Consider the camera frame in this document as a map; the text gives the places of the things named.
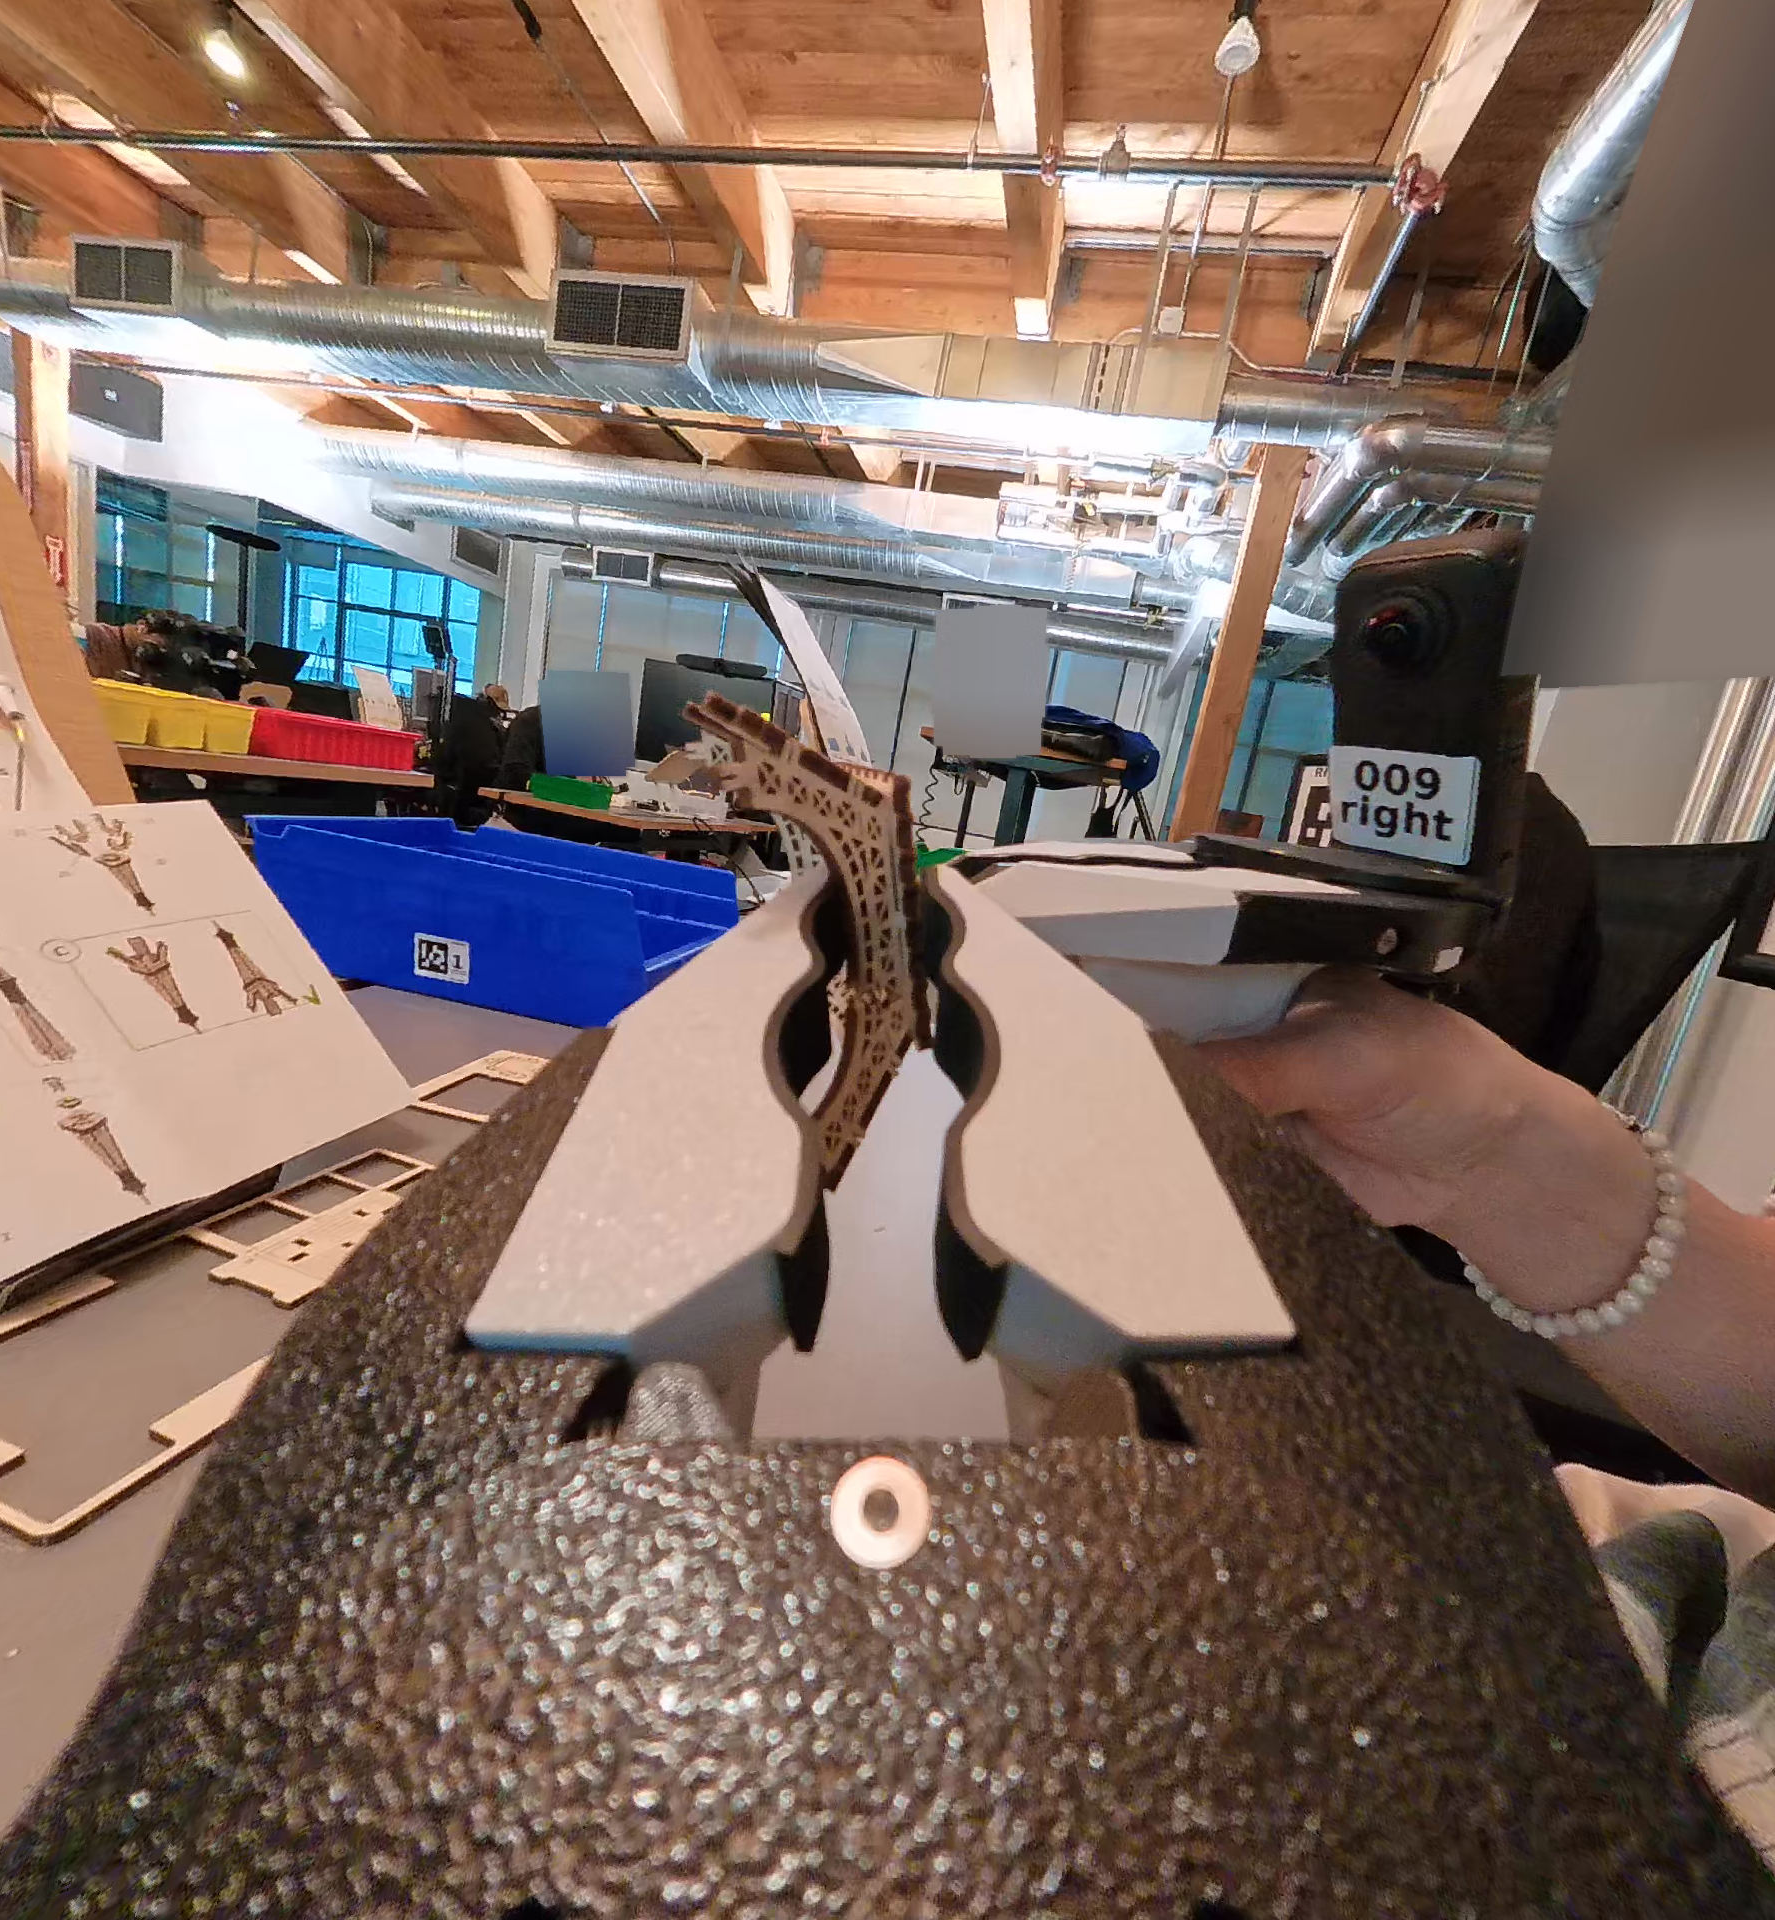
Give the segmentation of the blue bin with marker tag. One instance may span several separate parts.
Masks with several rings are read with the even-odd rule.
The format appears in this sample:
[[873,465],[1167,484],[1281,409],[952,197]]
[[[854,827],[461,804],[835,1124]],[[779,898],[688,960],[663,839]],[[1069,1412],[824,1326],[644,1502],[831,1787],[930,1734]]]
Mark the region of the blue bin with marker tag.
[[734,878],[505,827],[251,816],[253,864],[343,979],[599,1029],[740,921]]

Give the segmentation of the wooden tower base model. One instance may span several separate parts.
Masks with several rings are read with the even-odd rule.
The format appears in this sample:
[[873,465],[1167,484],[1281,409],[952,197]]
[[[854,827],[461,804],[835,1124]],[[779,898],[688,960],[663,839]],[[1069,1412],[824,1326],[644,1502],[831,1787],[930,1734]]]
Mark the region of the wooden tower base model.
[[830,757],[715,693],[681,714],[709,737],[731,804],[798,829],[831,881],[830,962],[846,989],[837,1072],[815,1130],[835,1187],[901,1057],[930,1045],[906,782]]

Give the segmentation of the black monitor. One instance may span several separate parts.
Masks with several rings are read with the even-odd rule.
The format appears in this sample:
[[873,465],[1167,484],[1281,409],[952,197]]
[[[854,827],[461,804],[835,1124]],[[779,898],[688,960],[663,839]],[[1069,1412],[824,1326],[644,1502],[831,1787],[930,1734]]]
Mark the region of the black monitor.
[[636,707],[636,760],[661,764],[665,756],[693,740],[697,734],[686,724],[685,710],[704,705],[709,695],[772,719],[775,677],[756,662],[743,661],[702,656],[644,661]]

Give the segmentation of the black wall speaker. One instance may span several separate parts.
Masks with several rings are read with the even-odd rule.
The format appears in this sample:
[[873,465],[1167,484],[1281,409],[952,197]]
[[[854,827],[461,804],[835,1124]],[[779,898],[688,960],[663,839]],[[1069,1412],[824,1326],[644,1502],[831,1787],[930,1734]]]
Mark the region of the black wall speaker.
[[154,376],[77,357],[69,361],[68,412],[132,444],[165,441],[165,394]]

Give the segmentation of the poster on white stand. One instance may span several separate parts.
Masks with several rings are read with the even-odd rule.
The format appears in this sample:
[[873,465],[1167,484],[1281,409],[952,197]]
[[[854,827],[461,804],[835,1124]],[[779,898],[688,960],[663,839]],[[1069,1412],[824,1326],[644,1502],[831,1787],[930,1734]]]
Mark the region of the poster on white stand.
[[801,604],[750,567],[731,563],[731,581],[740,597],[779,640],[801,685],[803,746],[824,757],[873,770],[876,760],[843,682],[831,669],[821,640]]

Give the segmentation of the black mesh office chair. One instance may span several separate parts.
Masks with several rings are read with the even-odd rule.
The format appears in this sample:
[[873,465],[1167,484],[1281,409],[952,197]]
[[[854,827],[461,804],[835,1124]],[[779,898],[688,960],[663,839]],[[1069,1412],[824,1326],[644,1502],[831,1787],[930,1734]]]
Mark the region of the black mesh office chair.
[[1442,997],[1442,1066],[1454,1078],[1500,1064],[1503,1051],[1577,1089],[1595,1078],[1569,1063],[1601,968],[1595,870],[1571,808],[1537,771],[1524,776],[1513,893],[1501,921]]

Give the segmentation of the long wooden desk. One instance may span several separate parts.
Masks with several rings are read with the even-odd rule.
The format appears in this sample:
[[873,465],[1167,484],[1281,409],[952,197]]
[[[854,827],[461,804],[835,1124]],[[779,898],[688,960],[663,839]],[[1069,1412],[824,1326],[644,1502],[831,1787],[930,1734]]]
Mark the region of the long wooden desk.
[[479,802],[491,805],[491,817],[569,845],[639,852],[653,858],[698,862],[731,867],[740,852],[751,852],[769,868],[784,867],[779,829],[766,820],[725,817],[697,820],[639,808],[587,808],[534,798],[525,792],[483,787]]

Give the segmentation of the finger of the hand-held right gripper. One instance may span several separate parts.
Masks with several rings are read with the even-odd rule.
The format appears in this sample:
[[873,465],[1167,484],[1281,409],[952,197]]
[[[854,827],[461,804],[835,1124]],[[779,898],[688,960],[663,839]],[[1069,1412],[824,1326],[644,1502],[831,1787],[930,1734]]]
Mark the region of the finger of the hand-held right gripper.
[[958,862],[958,873],[993,873],[1012,867],[1100,867],[1100,868],[1135,868],[1135,870],[1184,870],[1194,873],[1213,867],[1213,854],[1199,854],[1193,843],[1188,845],[1148,845],[1123,839],[1063,839],[1063,843],[1020,843],[999,845],[979,852],[968,852]]
[[970,960],[1044,945],[1137,966],[1316,966],[1316,936],[1358,891],[1246,868],[1002,862],[973,883]]

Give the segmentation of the standing desk with blue legs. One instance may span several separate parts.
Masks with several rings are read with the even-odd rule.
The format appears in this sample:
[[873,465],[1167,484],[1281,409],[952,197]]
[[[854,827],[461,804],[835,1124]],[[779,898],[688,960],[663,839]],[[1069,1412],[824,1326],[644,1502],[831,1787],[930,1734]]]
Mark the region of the standing desk with blue legs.
[[963,792],[960,816],[952,829],[952,846],[965,846],[973,816],[973,792],[983,782],[1002,782],[1002,812],[993,829],[993,846],[1017,845],[1027,838],[1032,805],[1041,792],[1093,792],[1098,802],[1087,820],[1086,838],[1139,838],[1155,839],[1155,829],[1147,808],[1144,794],[1130,794],[1120,787],[1116,776],[1123,764],[1087,763],[1062,753],[1039,747],[1017,757],[948,757],[936,753],[928,770],[928,783],[939,780],[956,782]]

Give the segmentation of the wooden sheet frame with platform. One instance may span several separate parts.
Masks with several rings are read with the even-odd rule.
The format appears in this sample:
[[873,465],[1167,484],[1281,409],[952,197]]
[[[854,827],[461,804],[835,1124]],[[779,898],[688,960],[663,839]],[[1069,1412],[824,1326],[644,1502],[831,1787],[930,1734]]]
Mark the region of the wooden sheet frame with platform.
[[[331,1208],[318,1211],[303,1209],[287,1187],[268,1194],[266,1208],[280,1217],[280,1234],[242,1242],[219,1223],[211,1223],[191,1226],[179,1239],[217,1255],[217,1263],[208,1269],[213,1284],[248,1290],[276,1308],[295,1311],[335,1277],[340,1265],[372,1236],[409,1187],[433,1176],[430,1163],[397,1152],[376,1152],[375,1162],[384,1170],[383,1180],[375,1184],[355,1180],[355,1163],[327,1169],[321,1184],[329,1185]],[[257,1359],[154,1417],[147,1427],[154,1454],[54,1519],[31,1517],[21,1508],[0,1500],[0,1529],[26,1545],[68,1541],[182,1460],[211,1446],[236,1417],[263,1372],[266,1363]],[[19,1471],[23,1460],[23,1450],[0,1436],[0,1479]]]

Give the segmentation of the blue jacket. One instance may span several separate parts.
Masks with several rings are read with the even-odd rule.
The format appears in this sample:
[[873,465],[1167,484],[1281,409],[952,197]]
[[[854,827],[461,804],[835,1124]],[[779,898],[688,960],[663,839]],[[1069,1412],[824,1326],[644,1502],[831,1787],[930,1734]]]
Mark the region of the blue jacket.
[[1123,764],[1116,776],[1127,794],[1152,787],[1161,771],[1161,750],[1147,734],[1123,728],[1113,719],[1074,707],[1046,707],[1041,712],[1041,750],[1080,757],[1087,763]]

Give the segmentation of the white instruction booklet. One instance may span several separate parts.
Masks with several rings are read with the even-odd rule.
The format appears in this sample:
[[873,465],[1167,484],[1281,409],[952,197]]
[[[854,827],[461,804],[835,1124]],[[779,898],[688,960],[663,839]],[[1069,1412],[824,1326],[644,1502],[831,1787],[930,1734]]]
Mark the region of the white instruction booklet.
[[0,812],[0,1290],[405,1097],[205,804]]

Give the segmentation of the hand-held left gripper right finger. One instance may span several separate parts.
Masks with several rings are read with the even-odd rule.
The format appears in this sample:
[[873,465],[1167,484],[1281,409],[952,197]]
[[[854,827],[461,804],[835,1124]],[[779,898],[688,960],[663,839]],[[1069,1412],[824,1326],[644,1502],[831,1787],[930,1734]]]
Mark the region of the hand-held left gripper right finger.
[[933,1057],[963,1106],[945,1139],[936,1302],[965,1359],[1027,1382],[1297,1338],[1154,1036],[958,868]]

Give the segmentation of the wooden post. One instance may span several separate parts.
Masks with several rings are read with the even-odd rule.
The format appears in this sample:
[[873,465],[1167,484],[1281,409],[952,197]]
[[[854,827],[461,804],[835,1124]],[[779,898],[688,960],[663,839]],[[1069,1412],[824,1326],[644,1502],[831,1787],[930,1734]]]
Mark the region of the wooden post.
[[69,357],[26,331],[13,345],[15,480],[69,618],[80,615],[77,515],[69,468]]

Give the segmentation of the yellow plastic bin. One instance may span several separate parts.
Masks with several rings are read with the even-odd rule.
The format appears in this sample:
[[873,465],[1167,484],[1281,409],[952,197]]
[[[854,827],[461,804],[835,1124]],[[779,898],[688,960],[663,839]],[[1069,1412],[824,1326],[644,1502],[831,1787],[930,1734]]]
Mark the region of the yellow plastic bin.
[[251,750],[258,710],[114,679],[92,688],[118,747],[236,757]]

